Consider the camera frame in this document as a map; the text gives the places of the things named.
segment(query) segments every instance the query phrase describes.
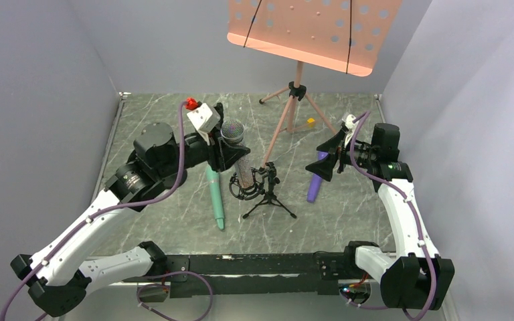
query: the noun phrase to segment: marble tabletop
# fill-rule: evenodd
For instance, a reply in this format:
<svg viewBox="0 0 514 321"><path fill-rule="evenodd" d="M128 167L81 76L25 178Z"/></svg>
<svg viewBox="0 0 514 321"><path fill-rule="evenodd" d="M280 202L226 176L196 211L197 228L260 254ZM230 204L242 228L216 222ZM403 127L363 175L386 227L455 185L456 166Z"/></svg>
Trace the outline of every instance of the marble tabletop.
<svg viewBox="0 0 514 321"><path fill-rule="evenodd" d="M167 122L177 133L177 107L187 97L214 105L224 105L226 118L245 125L244 142L251 148L250 164L259 167L286 102L286 95L264 105L266 94L131 94L124 103L102 183L126 162L133 140L152 122ZM338 127L345 112L358 115L371 110L371 117L358 139L370 141L373 125L381 122L372 94L311 94L331 123ZM347 167L322 184L315 203L307 203L312 174L305 166L316 161L316 146L332 137L310 104L303 100L296 109L296 125L314 118L314 128L293 134L282 132L270 157L280 184L278 198L296 215L293 219L281 208L264 205L247 219L241 216L260 198L239 201L228 190L233 169L220 174L226 228L220 231L213 218L205 165L188 170L188 179L167 200L150 205L114 230L93 255L114 255L142 241L152 240L167 254L226 253L310 253L343 251L349 241L374 241L384 251L394 251L395 243L388 216L373 191L371 181ZM193 132L185 119L185 133Z"/></svg>

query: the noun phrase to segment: pink music stand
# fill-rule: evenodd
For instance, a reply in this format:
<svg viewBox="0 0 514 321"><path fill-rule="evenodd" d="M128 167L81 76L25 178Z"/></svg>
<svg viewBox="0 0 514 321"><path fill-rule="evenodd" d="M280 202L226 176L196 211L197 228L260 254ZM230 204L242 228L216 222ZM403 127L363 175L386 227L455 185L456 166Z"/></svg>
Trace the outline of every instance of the pink music stand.
<svg viewBox="0 0 514 321"><path fill-rule="evenodd" d="M304 63L355 76L368 76L402 0L229 0L228 40L297 61L294 83L259 100L290 90L262 166L268 161L288 114L294 127L296 100L306 98L322 121L336 129L301 85Z"/></svg>

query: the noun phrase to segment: purple marker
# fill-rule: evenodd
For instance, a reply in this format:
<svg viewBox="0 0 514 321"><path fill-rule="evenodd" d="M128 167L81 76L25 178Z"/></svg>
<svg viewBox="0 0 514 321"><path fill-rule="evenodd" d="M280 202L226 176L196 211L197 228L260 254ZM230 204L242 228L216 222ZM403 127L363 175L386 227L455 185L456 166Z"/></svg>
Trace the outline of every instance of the purple marker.
<svg viewBox="0 0 514 321"><path fill-rule="evenodd" d="M324 159L326 156L328 156L327 152L318 152L318 160ZM322 179L320 176L313 174L309 193L307 195L307 201L309 203L314 203L314 201L316 201L316 196L318 196L318 192L320 191L320 185L322 185Z"/></svg>

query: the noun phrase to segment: pink stand leg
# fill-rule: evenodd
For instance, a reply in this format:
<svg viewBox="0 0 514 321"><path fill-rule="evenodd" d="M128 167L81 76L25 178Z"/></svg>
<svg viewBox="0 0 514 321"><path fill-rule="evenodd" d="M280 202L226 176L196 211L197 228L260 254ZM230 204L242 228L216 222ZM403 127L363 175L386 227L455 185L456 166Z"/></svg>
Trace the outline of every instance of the pink stand leg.
<svg viewBox="0 0 514 321"><path fill-rule="evenodd" d="M328 126L328 128L330 128L330 130L332 130L332 132L334 134L337 134L338 131L332 126L332 124L330 124L330 122L328 121L328 119L326 119L326 116L324 116L324 113L322 112L322 110L320 109L320 107L318 107L318 105L316 105L316 103L314 102L314 100L312 100L312 98L310 97L310 95L308 93L305 94L305 97L307 98L307 100L311 103L312 107L316 110L316 112L318 113L318 116L320 116L320 118L322 118L322 121L326 124L326 126Z"/></svg>
<svg viewBox="0 0 514 321"><path fill-rule="evenodd" d="M282 94L283 92L285 92L285 91L287 91L287 90L288 90L288 86L287 86L287 87L285 87L285 88L283 88L283 89L281 89L281 90L279 90L279 91L276 91L276 92L272 93L271 95L269 95L269 96L267 96L267 97L265 97L265 98L261 98L261 99L259 99L259 104L263 104L263 103L265 103L267 100L269 100L269 99L271 99L271 98L273 98L273 97L277 97L278 95Z"/></svg>
<svg viewBox="0 0 514 321"><path fill-rule="evenodd" d="M311 126L311 125L310 125L310 124L308 124L308 123L306 123L306 124L302 124L302 125L300 125L300 126L295 127L295 128L294 128L294 131L296 132L297 130L301 130L301 129L303 129L303 128L310 127L310 126ZM286 131L286 128L283 128L283 129L281 129L281 130L280 130L280 132L284 132L284 131Z"/></svg>
<svg viewBox="0 0 514 321"><path fill-rule="evenodd" d="M296 62L296 77L294 77L294 87L298 88L301 86L301 79L303 78L303 67L305 63L298 61ZM296 102L298 100L294 100L292 106L290 107L288 114L288 126L286 127L287 132L294 132L294 111L296 110Z"/></svg>
<svg viewBox="0 0 514 321"><path fill-rule="evenodd" d="M273 134L273 138L271 139L271 143L269 144L269 149L267 150L267 153L265 154L265 157L263 158L263 163L261 164L261 167L265 167L265 163L269 160L269 156L271 156L271 152L273 151L273 146L276 141L276 138L278 136L278 133L280 132L280 128L282 127L282 124L284 123L284 119L286 118L286 114L288 114L288 110L290 109L290 105L292 104L292 101L296 100L295 97L290 97L288 99L288 102L286 102L286 105L284 106L284 110L282 111L282 115L280 117L280 120L278 121L278 124L276 125L276 129Z"/></svg>

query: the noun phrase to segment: gray wall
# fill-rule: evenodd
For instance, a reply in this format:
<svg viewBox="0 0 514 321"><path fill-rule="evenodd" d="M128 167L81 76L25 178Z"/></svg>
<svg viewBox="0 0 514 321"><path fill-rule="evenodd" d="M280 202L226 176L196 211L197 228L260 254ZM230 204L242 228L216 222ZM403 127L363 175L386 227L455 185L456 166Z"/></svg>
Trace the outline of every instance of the gray wall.
<svg viewBox="0 0 514 321"><path fill-rule="evenodd" d="M0 1L0 309L9 262L89 204L118 94L64 0ZM41 312L23 290L8 320Z"/></svg>
<svg viewBox="0 0 514 321"><path fill-rule="evenodd" d="M385 91L461 320L514 320L514 1L434 0Z"/></svg>
<svg viewBox="0 0 514 321"><path fill-rule="evenodd" d="M227 41L226 0L70 2L120 92L271 92L294 79L294 61ZM303 83L314 92L383 92L430 2L403 1L370 76L307 65Z"/></svg>

